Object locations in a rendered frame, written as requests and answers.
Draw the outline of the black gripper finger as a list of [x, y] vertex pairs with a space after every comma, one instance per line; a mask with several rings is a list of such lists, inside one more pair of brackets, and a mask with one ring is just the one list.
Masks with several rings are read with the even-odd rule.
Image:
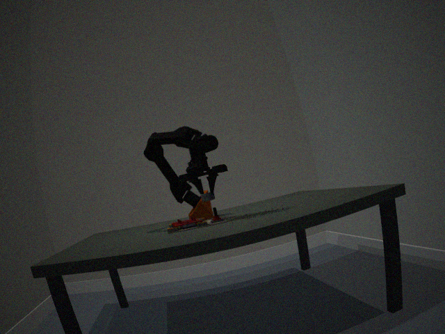
[[215, 186], [215, 182], [216, 182], [217, 176], [219, 176], [219, 175], [212, 175], [212, 176], [208, 176], [207, 177], [208, 182], [209, 182], [209, 188], [210, 188], [211, 195], [213, 195], [214, 186]]
[[193, 181], [190, 181], [188, 183], [192, 183], [197, 188], [197, 190], [199, 191], [200, 195], [204, 194], [203, 188], [202, 188], [201, 179], [193, 180]]

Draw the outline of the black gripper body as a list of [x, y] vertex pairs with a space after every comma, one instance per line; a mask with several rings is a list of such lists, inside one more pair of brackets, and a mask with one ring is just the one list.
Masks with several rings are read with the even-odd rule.
[[[207, 157], [205, 154], [200, 154], [200, 155], [196, 155], [194, 157], [191, 157], [191, 163], [195, 163], [196, 159], [202, 160], [205, 164], [205, 168], [204, 170], [201, 171], [201, 173], [199, 175], [194, 175], [192, 177], [189, 177], [188, 174], [184, 174], [184, 175], [180, 175], [179, 176], [179, 183], [181, 182], [187, 182], [187, 181], [193, 181], [193, 180], [198, 180], [198, 177], [201, 177], [203, 175], [208, 175], [208, 176], [212, 176], [212, 175], [217, 175], [218, 173], [222, 173], [225, 171], [228, 171], [227, 166], [225, 164], [221, 164], [218, 166], [213, 166], [212, 169], [210, 169], [210, 167], [208, 167], [208, 163], [207, 163]], [[204, 171], [206, 171], [204, 173]]]

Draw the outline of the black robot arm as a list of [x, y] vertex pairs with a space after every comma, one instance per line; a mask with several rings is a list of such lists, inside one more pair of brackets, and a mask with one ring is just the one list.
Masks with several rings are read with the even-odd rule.
[[[170, 167], [166, 158], [163, 156], [163, 148], [161, 145], [175, 144], [178, 147], [188, 148], [191, 157], [205, 154], [215, 150], [218, 147], [218, 139], [215, 136], [201, 134], [202, 133], [198, 130], [187, 126], [179, 127], [173, 132], [154, 132], [149, 137], [147, 147], [144, 150], [145, 157], [150, 161], [153, 161], [159, 167], [159, 170], [163, 173], [167, 181], [169, 181], [170, 190], [173, 193], [176, 201], [181, 204], [183, 201], [185, 201], [189, 205], [193, 206], [193, 209], [195, 209], [201, 197], [191, 192], [192, 187], [188, 184], [188, 182], [179, 183], [178, 176]], [[192, 177], [194, 175], [199, 175], [204, 168], [204, 162], [196, 159], [196, 162], [193, 164], [191, 161], [188, 162], [186, 172], [189, 177]], [[185, 193], [186, 195], [184, 196]]]

